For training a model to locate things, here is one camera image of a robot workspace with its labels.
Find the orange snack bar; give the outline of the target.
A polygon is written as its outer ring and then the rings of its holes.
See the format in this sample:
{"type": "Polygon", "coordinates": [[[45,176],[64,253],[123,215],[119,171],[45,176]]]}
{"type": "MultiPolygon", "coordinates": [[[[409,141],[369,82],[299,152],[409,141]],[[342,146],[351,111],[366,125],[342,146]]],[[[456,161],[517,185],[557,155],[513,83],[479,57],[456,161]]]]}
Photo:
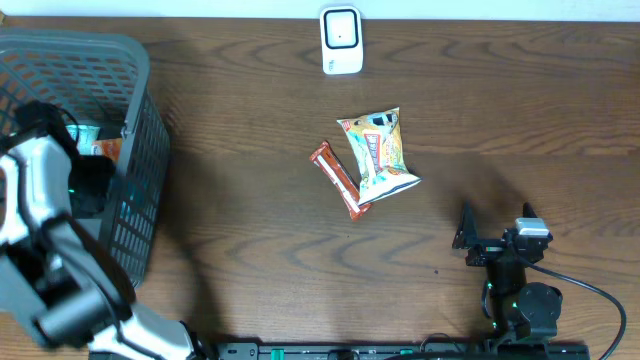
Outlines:
{"type": "Polygon", "coordinates": [[[339,191],[352,221],[358,221],[372,207],[371,204],[359,204],[359,188],[334,153],[329,142],[323,141],[310,155],[309,160],[322,170],[339,191]]]}

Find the pale wet wipes pack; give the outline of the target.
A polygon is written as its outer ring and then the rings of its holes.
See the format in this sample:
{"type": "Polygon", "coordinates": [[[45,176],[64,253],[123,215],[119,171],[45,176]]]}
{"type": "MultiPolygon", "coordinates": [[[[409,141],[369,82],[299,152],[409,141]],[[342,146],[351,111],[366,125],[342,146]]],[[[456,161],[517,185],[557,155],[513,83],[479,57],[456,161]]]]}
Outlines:
{"type": "Polygon", "coordinates": [[[101,128],[91,125],[67,125],[66,129],[81,155],[93,155],[93,143],[98,140],[101,128]]]}

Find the grey plastic basket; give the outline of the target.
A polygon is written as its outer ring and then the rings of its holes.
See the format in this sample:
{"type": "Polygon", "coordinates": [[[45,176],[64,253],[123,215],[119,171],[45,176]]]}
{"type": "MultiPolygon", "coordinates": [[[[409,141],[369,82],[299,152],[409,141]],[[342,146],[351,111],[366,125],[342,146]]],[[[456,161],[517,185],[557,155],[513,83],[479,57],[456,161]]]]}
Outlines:
{"type": "Polygon", "coordinates": [[[54,104],[102,139],[121,139],[97,240],[140,286],[154,245],[170,158],[170,138],[147,85],[148,53],[114,34],[4,28],[1,31],[1,134],[19,130],[15,108],[54,104]]]}

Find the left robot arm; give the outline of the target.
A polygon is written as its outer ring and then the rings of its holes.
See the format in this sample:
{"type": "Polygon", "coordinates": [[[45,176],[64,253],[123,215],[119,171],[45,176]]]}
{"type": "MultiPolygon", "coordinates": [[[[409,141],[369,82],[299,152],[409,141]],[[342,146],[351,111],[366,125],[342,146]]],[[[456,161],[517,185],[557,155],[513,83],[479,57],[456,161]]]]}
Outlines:
{"type": "Polygon", "coordinates": [[[214,359],[182,321],[139,303],[116,260],[72,214],[104,205],[114,162],[85,156],[65,109],[37,100],[15,110],[17,132],[1,140],[5,213],[1,306],[46,349],[85,347],[92,359],[214,359]]]}

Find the yellow snack bag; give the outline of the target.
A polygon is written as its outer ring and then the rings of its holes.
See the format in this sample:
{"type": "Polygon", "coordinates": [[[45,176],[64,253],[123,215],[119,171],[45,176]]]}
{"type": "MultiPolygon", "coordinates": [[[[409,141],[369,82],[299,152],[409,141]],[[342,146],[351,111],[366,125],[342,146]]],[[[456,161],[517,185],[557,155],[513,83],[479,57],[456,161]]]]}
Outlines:
{"type": "Polygon", "coordinates": [[[419,184],[404,162],[400,108],[338,119],[360,173],[359,204],[389,197],[419,184]]]}

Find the white barcode scanner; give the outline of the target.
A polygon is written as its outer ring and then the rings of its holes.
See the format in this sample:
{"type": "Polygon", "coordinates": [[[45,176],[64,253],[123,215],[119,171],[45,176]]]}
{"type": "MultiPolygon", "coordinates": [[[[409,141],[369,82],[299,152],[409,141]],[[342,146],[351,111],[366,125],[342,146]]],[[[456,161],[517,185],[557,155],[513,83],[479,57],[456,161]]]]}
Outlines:
{"type": "Polygon", "coordinates": [[[327,7],[319,20],[323,72],[326,75],[360,72],[364,48],[359,10],[353,6],[327,7]]]}

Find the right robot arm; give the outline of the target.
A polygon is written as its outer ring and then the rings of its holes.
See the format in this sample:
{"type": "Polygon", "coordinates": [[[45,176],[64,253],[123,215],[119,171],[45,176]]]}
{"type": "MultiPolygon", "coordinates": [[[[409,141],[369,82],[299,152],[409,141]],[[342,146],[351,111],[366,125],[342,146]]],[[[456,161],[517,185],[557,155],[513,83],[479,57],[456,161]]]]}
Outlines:
{"type": "Polygon", "coordinates": [[[526,269],[544,258],[552,240],[547,225],[528,203],[515,225],[504,229],[499,238],[481,237],[471,205],[463,206],[452,247],[467,251],[468,266],[486,270],[481,304],[494,327],[479,350],[499,355],[524,353],[532,347],[540,355],[549,354],[563,296],[555,287],[529,282],[526,269]]]}

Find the small orange tissue pack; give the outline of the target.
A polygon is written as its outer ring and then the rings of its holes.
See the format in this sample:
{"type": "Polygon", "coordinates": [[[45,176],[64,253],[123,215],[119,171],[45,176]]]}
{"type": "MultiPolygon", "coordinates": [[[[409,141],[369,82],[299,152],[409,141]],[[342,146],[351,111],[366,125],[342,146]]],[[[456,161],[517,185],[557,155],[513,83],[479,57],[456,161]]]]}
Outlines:
{"type": "Polygon", "coordinates": [[[122,138],[96,140],[91,144],[91,154],[105,156],[117,163],[123,144],[122,138]]]}

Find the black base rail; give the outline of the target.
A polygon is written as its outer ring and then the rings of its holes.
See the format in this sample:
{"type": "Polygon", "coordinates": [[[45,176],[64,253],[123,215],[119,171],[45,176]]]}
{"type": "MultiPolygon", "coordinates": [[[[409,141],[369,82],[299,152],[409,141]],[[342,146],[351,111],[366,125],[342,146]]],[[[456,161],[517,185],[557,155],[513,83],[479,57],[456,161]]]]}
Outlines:
{"type": "Polygon", "coordinates": [[[492,352],[479,346],[436,340],[418,344],[258,344],[218,343],[218,360],[589,360],[584,345],[506,345],[492,352]]]}

